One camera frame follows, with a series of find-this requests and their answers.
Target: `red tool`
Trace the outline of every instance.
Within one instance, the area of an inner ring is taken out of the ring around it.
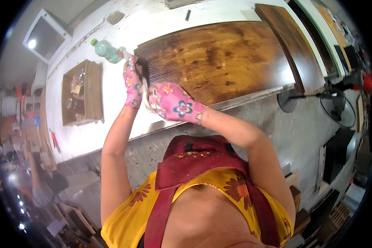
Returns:
[[[50,129],[52,141],[54,142],[54,147],[61,153],[60,147],[58,146],[57,138],[55,137],[55,133]]]

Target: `yellow floral shirt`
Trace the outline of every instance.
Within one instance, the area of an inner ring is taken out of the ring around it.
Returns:
[[[174,202],[186,189],[199,184],[214,186],[221,191],[244,215],[251,234],[261,241],[261,231],[255,207],[251,204],[248,189],[242,176],[236,175],[235,169],[217,168],[201,174],[192,181],[179,186]],[[149,175],[138,190],[124,201],[107,219],[102,227],[101,235],[109,248],[137,247],[139,240],[145,233],[146,223],[159,195],[155,191],[157,171]],[[283,246],[293,235],[293,222],[287,211],[278,201],[264,190],[258,188],[267,198],[276,219],[280,245]]]

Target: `workbench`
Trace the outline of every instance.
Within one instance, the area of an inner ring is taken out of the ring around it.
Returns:
[[[289,12],[306,36],[322,75],[326,77],[328,74],[324,63],[307,29],[283,0],[211,0],[208,3],[193,4],[173,10],[169,10],[163,3],[152,0],[137,5],[123,4],[122,1],[110,1],[75,28],[71,42],[48,67],[45,110],[47,127],[55,132],[61,150],[61,154],[59,154],[53,148],[53,141],[50,138],[56,163],[102,149],[106,135],[126,100],[126,88],[122,75],[125,60],[111,64],[105,58],[96,55],[94,48],[90,45],[93,38],[105,39],[114,47],[122,46],[127,51],[133,52],[143,42],[190,27],[229,21],[261,21],[255,12],[255,4],[257,3],[281,6]],[[115,25],[104,21],[104,18],[115,10],[125,13],[126,17]],[[185,21],[188,10],[191,10],[190,18],[189,21]],[[61,118],[62,77],[69,69],[85,59],[95,61],[102,66],[101,90],[104,117],[95,123],[63,126]],[[276,90],[284,89],[284,87],[273,89],[271,92],[275,93]],[[219,104],[214,108],[224,110],[243,103],[245,103],[245,99],[236,100],[232,106]],[[176,123],[165,122],[159,116],[148,113],[141,106],[135,118],[130,139],[168,128],[174,124]]]

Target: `green bottle cap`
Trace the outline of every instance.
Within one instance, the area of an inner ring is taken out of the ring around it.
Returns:
[[[92,39],[92,40],[91,40],[91,45],[95,46],[96,43],[98,43],[98,41],[97,41],[96,39]]]

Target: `box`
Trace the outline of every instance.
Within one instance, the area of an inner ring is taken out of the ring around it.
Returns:
[[[84,110],[85,116],[76,119],[76,114],[66,107],[66,100],[72,97],[70,84],[73,76],[85,68],[84,76]],[[62,80],[62,125],[75,126],[102,119],[101,103],[101,66],[95,62],[84,60],[63,75]]]

